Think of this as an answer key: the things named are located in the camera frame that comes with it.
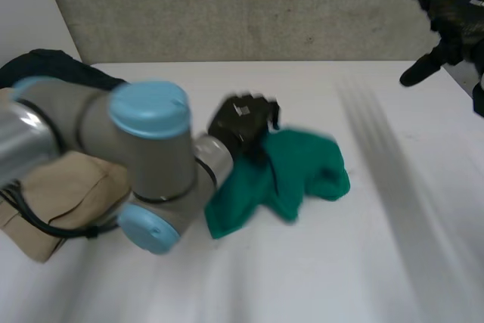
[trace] metal cylinder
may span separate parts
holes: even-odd
[[[57,142],[42,118],[21,104],[0,109],[0,186],[59,156]]]
[[[201,135],[194,142],[197,184],[176,200],[147,203],[132,200],[118,216],[125,234],[139,247],[166,253],[203,211],[233,168],[228,149],[217,139]]]

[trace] beige fabric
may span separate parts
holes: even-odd
[[[60,228],[78,228],[98,219],[129,193],[124,167],[76,152],[35,169],[21,182],[33,212]],[[39,262],[47,261],[63,242],[31,226],[2,199],[0,228]]]

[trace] white table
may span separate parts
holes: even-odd
[[[484,195],[484,120],[441,71],[412,89],[409,62],[100,64],[129,81],[165,79],[191,99],[195,132],[222,97],[275,96],[283,125],[328,132],[339,142],[352,189],[337,202],[307,200],[285,225],[260,208],[247,227],[213,241],[201,216],[166,256],[120,231],[71,241],[45,265],[0,236],[0,321],[10,322],[415,322],[417,308],[379,197],[349,131],[335,82],[371,85],[402,145],[427,175],[456,226],[478,239]]]

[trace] teal towel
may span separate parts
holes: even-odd
[[[269,163],[239,158],[206,206],[213,238],[242,228],[260,204],[293,222],[305,195],[337,200],[348,193],[343,156],[332,138],[285,129],[268,134],[262,147]]]

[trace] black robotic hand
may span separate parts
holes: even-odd
[[[462,60],[484,72],[484,0],[418,0],[430,19],[430,29],[438,32],[440,43],[421,57],[400,78],[404,86],[415,85],[443,64],[456,65]]]
[[[233,159],[238,154],[256,155],[269,125],[278,129],[279,105],[262,96],[230,96],[213,117],[209,135],[220,140]]]

